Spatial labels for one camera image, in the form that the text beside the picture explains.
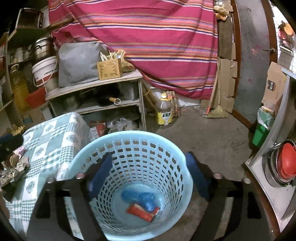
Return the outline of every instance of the blue plastic bag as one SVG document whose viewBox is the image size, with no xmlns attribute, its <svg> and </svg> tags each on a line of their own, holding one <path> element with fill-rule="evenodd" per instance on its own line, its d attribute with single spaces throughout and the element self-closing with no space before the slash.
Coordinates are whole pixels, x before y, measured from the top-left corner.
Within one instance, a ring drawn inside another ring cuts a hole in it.
<svg viewBox="0 0 296 241">
<path fill-rule="evenodd" d="M 143 209 L 148 212 L 154 211 L 155 205 L 155 195 L 152 192 L 136 192 L 133 190 L 123 190 L 121 193 L 121 198 L 126 203 L 138 203 Z"/>
</svg>

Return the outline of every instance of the red basket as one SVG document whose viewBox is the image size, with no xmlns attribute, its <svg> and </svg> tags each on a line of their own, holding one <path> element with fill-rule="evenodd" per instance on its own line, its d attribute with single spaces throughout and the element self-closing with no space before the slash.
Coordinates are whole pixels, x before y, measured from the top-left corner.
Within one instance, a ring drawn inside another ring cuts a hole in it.
<svg viewBox="0 0 296 241">
<path fill-rule="evenodd" d="M 35 109 L 46 102 L 45 94 L 46 94 L 45 86 L 43 86 L 38 90 L 36 90 L 35 92 L 29 94 L 25 100 L 33 109 Z"/>
</svg>

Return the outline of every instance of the bottle cap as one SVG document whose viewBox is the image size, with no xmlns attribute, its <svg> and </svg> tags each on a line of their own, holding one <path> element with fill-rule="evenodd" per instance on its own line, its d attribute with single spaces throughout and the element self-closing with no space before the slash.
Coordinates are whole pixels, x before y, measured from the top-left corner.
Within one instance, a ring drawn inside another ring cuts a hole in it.
<svg viewBox="0 0 296 241">
<path fill-rule="evenodd" d="M 163 92 L 163 93 L 161 94 L 161 98 L 162 98 L 162 99 L 166 99 L 166 97 L 167 97 L 167 96 L 166 96 L 166 92 Z"/>
</svg>

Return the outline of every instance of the bolt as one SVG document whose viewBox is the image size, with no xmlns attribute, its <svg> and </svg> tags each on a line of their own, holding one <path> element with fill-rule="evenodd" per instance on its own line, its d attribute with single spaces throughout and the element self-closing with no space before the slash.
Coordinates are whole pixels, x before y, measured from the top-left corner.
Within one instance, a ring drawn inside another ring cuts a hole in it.
<svg viewBox="0 0 296 241">
<path fill-rule="evenodd" d="M 246 177 L 243 179 L 243 182 L 245 184 L 251 184 L 251 180 L 249 178 L 246 178 Z"/>
<path fill-rule="evenodd" d="M 55 181 L 55 178 L 54 177 L 49 177 L 46 182 L 47 183 L 53 183 Z"/>
<path fill-rule="evenodd" d="M 82 172 L 80 172 L 80 173 L 78 173 L 78 174 L 76 175 L 76 178 L 77 178 L 77 179 L 82 179 L 82 178 L 84 178 L 84 177 L 85 177 L 85 174 L 82 173 Z"/>
<path fill-rule="evenodd" d="M 222 176 L 221 173 L 214 173 L 214 174 L 213 174 L 213 177 L 214 177 L 215 179 L 222 179 L 222 178 L 223 178 L 223 176 Z"/>
</svg>

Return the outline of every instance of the green trash bin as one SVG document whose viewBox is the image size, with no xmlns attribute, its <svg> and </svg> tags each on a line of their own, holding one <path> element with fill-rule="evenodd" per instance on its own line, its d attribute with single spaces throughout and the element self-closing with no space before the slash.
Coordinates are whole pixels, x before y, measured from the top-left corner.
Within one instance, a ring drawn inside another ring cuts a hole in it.
<svg viewBox="0 0 296 241">
<path fill-rule="evenodd" d="M 270 130 L 267 130 L 264 126 L 258 123 L 256 126 L 252 143 L 257 147 L 261 147 L 269 132 Z"/>
</svg>

